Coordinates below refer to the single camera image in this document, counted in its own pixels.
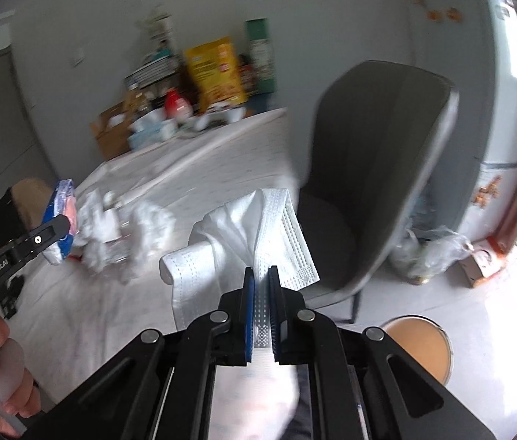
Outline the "white face mask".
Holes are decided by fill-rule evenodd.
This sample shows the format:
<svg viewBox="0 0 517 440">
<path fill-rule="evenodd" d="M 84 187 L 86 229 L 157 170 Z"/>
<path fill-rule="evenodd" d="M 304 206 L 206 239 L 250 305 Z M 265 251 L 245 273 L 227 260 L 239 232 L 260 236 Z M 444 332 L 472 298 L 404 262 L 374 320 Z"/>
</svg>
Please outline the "white face mask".
<svg viewBox="0 0 517 440">
<path fill-rule="evenodd" d="M 218 308 L 222 294 L 243 287 L 251 268 L 257 284 L 268 268 L 295 291 L 320 280 L 287 189 L 259 189 L 212 210 L 194 224 L 188 245 L 159 261 L 172 287 L 177 329 Z"/>
</svg>

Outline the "blue white snack wrapper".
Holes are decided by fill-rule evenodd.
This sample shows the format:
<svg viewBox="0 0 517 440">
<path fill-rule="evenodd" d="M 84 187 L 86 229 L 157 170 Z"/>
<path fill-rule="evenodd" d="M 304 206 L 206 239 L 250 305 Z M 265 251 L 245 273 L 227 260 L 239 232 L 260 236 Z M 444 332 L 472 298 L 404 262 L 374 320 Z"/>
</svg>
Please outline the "blue white snack wrapper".
<svg viewBox="0 0 517 440">
<path fill-rule="evenodd" d="M 61 264 L 70 254 L 77 234 L 77 201 L 72 179 L 56 183 L 41 229 L 44 257 L 52 265 Z"/>
</svg>

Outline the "white patterned tablecloth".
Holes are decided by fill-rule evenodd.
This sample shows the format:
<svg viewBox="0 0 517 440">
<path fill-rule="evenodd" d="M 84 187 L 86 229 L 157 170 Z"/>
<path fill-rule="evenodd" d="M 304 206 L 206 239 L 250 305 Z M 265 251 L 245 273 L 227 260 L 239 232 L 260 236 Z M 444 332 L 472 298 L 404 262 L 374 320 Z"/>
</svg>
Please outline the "white patterned tablecloth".
<svg viewBox="0 0 517 440">
<path fill-rule="evenodd" d="M 38 258 L 9 326 L 28 370 L 60 401 L 138 333 L 176 329 L 172 289 L 160 258 L 183 248 L 193 225 L 211 210 L 258 189 L 295 190 L 291 123 L 279 108 L 119 157 L 81 184 L 82 197 L 112 197 L 120 237 L 84 251 L 95 261 Z"/>
</svg>

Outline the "crumpled white paper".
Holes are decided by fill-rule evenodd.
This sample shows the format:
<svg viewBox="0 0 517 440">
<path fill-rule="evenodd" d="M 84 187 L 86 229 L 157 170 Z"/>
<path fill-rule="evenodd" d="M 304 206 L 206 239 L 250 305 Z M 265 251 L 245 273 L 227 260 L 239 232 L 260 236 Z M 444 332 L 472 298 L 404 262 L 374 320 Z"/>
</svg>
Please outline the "crumpled white paper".
<svg viewBox="0 0 517 440">
<path fill-rule="evenodd" d="M 74 250 L 91 275 L 128 284 L 166 247 L 175 224 L 174 214 L 156 203 L 119 206 L 114 193 L 91 190 L 78 201 Z"/>
</svg>

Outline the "clear plastic bag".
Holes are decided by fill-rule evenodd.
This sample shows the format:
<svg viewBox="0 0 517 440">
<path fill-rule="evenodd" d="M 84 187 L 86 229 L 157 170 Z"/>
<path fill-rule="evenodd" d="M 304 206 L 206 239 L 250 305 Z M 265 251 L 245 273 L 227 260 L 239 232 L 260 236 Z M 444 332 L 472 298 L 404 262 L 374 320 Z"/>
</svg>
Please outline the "clear plastic bag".
<svg viewBox="0 0 517 440">
<path fill-rule="evenodd" d="M 474 251 L 469 238 L 448 227 L 414 228 L 409 220 L 388 256 L 389 264 L 413 285 L 423 285 Z"/>
</svg>

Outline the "small orange white box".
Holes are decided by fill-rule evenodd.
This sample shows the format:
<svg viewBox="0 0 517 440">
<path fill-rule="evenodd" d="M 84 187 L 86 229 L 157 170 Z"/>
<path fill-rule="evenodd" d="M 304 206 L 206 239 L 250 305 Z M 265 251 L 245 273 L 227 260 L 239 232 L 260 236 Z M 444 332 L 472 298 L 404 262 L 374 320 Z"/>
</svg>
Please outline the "small orange white box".
<svg viewBox="0 0 517 440">
<path fill-rule="evenodd" d="M 476 288 L 497 277 L 507 266 L 507 256 L 494 237 L 488 236 L 473 243 L 471 253 L 458 261 L 468 284 Z"/>
</svg>

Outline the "open cardboard box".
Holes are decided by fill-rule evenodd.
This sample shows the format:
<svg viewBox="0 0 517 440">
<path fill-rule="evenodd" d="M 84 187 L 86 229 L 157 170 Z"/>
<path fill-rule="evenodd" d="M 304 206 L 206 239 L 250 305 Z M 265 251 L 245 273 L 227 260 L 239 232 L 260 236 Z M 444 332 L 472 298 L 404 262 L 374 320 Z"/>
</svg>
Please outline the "open cardboard box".
<svg viewBox="0 0 517 440">
<path fill-rule="evenodd" d="M 123 115 L 124 119 L 116 125 L 111 125 L 111 119 L 116 115 Z M 95 122 L 91 122 L 91 131 L 105 161 L 130 151 L 128 137 L 131 135 L 131 115 L 131 112 L 125 115 L 123 103 L 120 102 L 98 115 Z"/>
</svg>

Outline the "white game controller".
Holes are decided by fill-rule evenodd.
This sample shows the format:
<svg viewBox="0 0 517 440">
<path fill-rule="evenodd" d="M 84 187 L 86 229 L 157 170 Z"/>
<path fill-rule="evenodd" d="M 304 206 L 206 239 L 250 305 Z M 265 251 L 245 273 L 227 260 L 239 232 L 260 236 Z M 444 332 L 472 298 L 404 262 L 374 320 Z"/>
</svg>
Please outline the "white game controller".
<svg viewBox="0 0 517 440">
<path fill-rule="evenodd" d="M 208 111 L 200 115 L 192 125 L 194 132 L 204 131 L 214 125 L 229 125 L 241 121 L 246 114 L 244 106 Z"/>
</svg>

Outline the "blue tissue pack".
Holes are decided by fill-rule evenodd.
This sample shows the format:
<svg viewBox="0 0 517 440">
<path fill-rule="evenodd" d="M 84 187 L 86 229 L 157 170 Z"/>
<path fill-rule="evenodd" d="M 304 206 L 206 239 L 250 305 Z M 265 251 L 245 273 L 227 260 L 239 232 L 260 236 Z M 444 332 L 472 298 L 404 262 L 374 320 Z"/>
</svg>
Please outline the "blue tissue pack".
<svg viewBox="0 0 517 440">
<path fill-rule="evenodd" d="M 131 151 L 137 151 L 173 138 L 178 125 L 175 119 L 166 117 L 164 108 L 157 108 L 132 122 L 128 130 L 128 146 Z"/>
</svg>

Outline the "red white bottle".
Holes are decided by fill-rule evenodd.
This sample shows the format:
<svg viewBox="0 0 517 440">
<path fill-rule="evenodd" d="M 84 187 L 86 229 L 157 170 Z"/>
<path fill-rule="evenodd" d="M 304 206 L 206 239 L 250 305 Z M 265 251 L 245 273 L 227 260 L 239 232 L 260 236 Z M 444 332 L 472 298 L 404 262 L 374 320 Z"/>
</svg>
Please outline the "red white bottle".
<svg viewBox="0 0 517 440">
<path fill-rule="evenodd" d="M 164 108 L 166 116 L 179 124 L 185 123 L 193 115 L 190 102 L 183 98 L 176 88 L 170 88 L 167 91 Z"/>
</svg>

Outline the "green tall box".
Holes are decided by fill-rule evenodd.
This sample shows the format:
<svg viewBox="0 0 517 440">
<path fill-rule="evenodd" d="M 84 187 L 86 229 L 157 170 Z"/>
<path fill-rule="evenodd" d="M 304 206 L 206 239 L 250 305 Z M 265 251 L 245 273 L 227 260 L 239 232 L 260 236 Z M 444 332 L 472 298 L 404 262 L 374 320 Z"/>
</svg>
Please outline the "green tall box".
<svg viewBox="0 0 517 440">
<path fill-rule="evenodd" d="M 276 75 L 268 21 L 265 18 L 247 20 L 245 31 L 256 89 L 260 94 L 272 94 L 276 91 Z"/>
</svg>

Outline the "yellow snack bag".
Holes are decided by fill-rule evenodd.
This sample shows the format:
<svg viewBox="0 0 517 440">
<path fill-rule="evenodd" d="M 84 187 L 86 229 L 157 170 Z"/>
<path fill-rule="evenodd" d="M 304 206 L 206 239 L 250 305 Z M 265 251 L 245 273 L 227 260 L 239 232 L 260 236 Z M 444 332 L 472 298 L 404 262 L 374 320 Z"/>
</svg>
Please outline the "yellow snack bag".
<svg viewBox="0 0 517 440">
<path fill-rule="evenodd" d="M 247 94 L 239 72 L 239 59 L 230 37 L 208 42 L 185 52 L 188 71 L 199 92 L 201 112 L 226 102 L 243 105 Z"/>
</svg>

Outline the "white refrigerator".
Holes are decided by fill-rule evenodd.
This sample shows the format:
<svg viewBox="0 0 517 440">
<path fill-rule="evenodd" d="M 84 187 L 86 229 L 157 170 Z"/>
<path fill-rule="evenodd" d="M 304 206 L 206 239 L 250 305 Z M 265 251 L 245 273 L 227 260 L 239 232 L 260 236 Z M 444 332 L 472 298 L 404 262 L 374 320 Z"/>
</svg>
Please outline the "white refrigerator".
<svg viewBox="0 0 517 440">
<path fill-rule="evenodd" d="M 452 81 L 458 116 L 431 178 L 432 221 L 491 235 L 517 189 L 517 0 L 403 0 L 415 66 Z"/>
</svg>

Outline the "white wall switch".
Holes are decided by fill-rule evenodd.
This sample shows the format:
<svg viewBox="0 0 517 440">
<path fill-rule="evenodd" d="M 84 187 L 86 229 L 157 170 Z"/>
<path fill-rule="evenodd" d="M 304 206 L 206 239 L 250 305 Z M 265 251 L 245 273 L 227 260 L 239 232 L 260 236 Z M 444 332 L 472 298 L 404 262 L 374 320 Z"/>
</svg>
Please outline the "white wall switch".
<svg viewBox="0 0 517 440">
<path fill-rule="evenodd" d="M 77 67 L 84 61 L 84 50 L 77 49 L 70 57 L 70 66 Z"/>
</svg>

